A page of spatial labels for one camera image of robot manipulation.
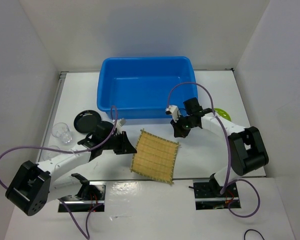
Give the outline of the bamboo placemat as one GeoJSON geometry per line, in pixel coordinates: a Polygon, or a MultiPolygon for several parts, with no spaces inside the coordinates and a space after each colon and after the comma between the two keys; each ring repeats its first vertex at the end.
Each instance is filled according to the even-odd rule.
{"type": "Polygon", "coordinates": [[[180,143],[142,129],[136,143],[130,171],[150,180],[173,185],[173,175],[180,143]]]}

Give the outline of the green plastic plate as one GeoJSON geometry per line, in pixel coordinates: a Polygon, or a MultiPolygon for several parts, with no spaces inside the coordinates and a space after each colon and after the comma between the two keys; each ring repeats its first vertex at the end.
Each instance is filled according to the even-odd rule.
{"type": "Polygon", "coordinates": [[[223,110],[221,108],[214,108],[213,110],[214,110],[214,113],[216,116],[222,117],[230,122],[232,121],[231,116],[225,110],[223,110]]]}

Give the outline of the black round dish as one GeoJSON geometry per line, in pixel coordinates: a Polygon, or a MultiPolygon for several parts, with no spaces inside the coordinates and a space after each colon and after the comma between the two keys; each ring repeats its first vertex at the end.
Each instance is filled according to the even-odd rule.
{"type": "Polygon", "coordinates": [[[73,121],[75,130],[81,134],[88,134],[96,130],[101,122],[100,114],[94,110],[84,110],[80,112],[73,121]]]}

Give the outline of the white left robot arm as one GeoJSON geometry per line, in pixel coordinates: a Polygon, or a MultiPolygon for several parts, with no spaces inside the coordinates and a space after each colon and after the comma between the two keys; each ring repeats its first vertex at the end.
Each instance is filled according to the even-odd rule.
{"type": "Polygon", "coordinates": [[[77,142],[68,153],[33,163],[24,162],[8,186],[5,197],[27,216],[37,214],[43,206],[65,196],[84,200],[90,193],[90,181],[79,173],[70,171],[88,164],[103,151],[116,155],[135,154],[127,133],[121,128],[126,123],[121,118],[114,123],[101,121],[94,132],[77,142]]]}

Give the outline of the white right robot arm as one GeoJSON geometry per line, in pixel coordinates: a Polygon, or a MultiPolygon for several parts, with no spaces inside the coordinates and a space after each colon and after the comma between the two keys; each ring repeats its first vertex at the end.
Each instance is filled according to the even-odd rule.
{"type": "Polygon", "coordinates": [[[209,177],[209,191],[213,196],[221,196],[227,190],[228,184],[269,163],[258,128],[237,125],[221,117],[214,109],[204,109],[196,97],[184,101],[183,104],[185,116],[176,105],[169,105],[165,110],[167,115],[172,116],[170,124],[174,137],[186,138],[191,129],[200,128],[224,138],[226,142],[227,166],[209,177]]]}

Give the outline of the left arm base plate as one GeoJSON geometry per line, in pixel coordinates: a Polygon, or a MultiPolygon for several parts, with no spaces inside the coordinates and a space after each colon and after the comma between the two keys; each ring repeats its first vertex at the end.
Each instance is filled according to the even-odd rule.
{"type": "Polygon", "coordinates": [[[62,201],[67,205],[72,213],[88,213],[105,211],[106,182],[92,181],[89,187],[77,193],[62,197],[62,201]]]}

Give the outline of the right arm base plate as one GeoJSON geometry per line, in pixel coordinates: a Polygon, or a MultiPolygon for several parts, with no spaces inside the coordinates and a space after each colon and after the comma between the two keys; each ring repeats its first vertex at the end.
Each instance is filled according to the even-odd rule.
{"type": "Polygon", "coordinates": [[[193,190],[196,210],[240,209],[239,192],[235,183],[227,187],[222,195],[215,195],[210,188],[208,179],[195,179],[188,187],[193,190]]]}

